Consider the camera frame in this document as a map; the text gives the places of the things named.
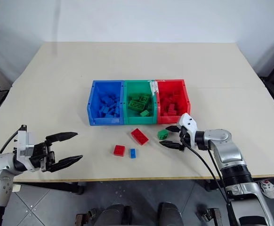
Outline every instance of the gray tiled floor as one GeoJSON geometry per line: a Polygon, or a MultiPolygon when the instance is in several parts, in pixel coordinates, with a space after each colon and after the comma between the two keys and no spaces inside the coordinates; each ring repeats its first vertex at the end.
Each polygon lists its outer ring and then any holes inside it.
{"type": "MultiPolygon", "coordinates": [[[[13,193],[3,216],[3,226],[71,226],[77,213],[99,211],[122,203],[133,208],[134,223],[153,226],[160,202],[172,202],[182,212],[186,226],[212,226],[196,216],[199,205],[220,208],[223,224],[229,225],[219,191],[207,192],[203,181],[152,180],[88,182],[83,195],[22,186],[13,193]]],[[[266,199],[274,217],[274,199],[266,199]]]]}

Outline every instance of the plastic storage bin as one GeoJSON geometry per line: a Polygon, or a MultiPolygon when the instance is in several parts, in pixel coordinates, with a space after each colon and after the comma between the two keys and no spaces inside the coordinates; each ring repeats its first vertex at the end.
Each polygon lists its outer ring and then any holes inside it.
{"type": "Polygon", "coordinates": [[[155,80],[158,86],[156,91],[158,116],[157,122],[177,123],[184,113],[190,114],[190,102],[188,99],[184,80],[155,80]]]}
{"type": "Polygon", "coordinates": [[[156,124],[157,101],[154,80],[129,80],[124,82],[124,124],[156,124]]]}
{"type": "Polygon", "coordinates": [[[87,105],[91,126],[123,124],[124,81],[93,81],[87,105]]]}

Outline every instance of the blue lego brick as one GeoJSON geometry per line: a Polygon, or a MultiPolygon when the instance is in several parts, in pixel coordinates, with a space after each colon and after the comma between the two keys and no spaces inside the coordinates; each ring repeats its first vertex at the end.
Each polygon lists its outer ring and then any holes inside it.
{"type": "Polygon", "coordinates": [[[123,85],[122,80],[93,81],[87,105],[89,123],[95,125],[123,125],[123,85]]]}
{"type": "Polygon", "coordinates": [[[135,150],[135,148],[131,148],[129,150],[129,152],[130,152],[131,159],[135,159],[136,158],[136,150],[135,150]]]}

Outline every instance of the shoe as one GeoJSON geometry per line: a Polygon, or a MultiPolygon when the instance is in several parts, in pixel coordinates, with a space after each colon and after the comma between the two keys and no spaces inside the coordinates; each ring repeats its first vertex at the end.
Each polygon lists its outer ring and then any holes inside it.
{"type": "Polygon", "coordinates": [[[263,180],[258,183],[261,193],[269,199],[274,199],[274,185],[268,181],[263,180]]]}

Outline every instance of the green bin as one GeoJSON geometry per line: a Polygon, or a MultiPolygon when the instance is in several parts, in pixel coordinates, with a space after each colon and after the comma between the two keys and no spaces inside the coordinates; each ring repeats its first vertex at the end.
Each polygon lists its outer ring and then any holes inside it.
{"type": "Polygon", "coordinates": [[[154,83],[154,80],[127,80],[124,82],[124,124],[157,123],[157,100],[154,83]],[[145,110],[148,110],[149,114],[143,117],[141,113],[145,110]]]}

